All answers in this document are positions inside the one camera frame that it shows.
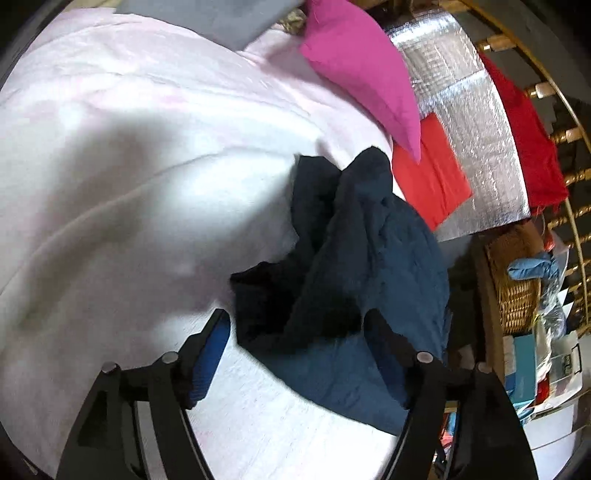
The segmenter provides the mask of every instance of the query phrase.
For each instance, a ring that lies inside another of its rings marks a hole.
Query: metal bolt
[[[489,367],[487,364],[485,364],[484,362],[480,362],[478,363],[478,370],[480,370],[482,373],[484,374],[489,374],[492,372],[492,368]]]
[[[419,352],[417,353],[417,360],[422,364],[430,364],[433,362],[433,355],[429,352]]]
[[[178,353],[177,352],[166,352],[162,356],[162,361],[165,364],[173,364],[178,360]]]
[[[105,362],[103,366],[100,368],[100,371],[103,372],[105,375],[109,375],[118,368],[119,365],[117,365],[115,362]]]

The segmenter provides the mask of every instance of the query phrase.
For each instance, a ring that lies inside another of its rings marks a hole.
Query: red cloth
[[[527,95],[506,78],[486,55],[480,54],[499,92],[521,163],[530,208],[535,212],[557,206],[569,191],[558,164],[556,145],[548,138]]]
[[[434,113],[421,121],[421,162],[395,145],[392,173],[402,193],[431,230],[472,196],[472,189]]]

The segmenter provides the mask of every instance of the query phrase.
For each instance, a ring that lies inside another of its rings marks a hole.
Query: navy fabric
[[[398,435],[402,368],[392,366],[388,390],[362,318],[376,308],[417,351],[442,358],[449,285],[437,241],[392,194],[389,160],[374,147],[343,171],[301,157],[291,215],[293,251],[230,278],[238,344],[303,397]]]

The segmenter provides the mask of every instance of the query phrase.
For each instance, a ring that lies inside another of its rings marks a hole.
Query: wicker basket
[[[499,302],[503,335],[531,330],[541,293],[539,278],[512,280],[507,267],[513,260],[533,257],[542,249],[542,239],[531,222],[513,227],[485,247]]]

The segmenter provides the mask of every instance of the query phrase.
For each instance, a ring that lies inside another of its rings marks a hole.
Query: white fabric
[[[231,311],[232,272],[289,251],[297,154],[341,168],[370,145],[391,156],[297,42],[270,31],[236,54],[72,11],[0,92],[0,419],[48,473],[102,362],[177,349]],[[234,337],[190,417],[218,480],[370,479],[393,446],[295,395]]]

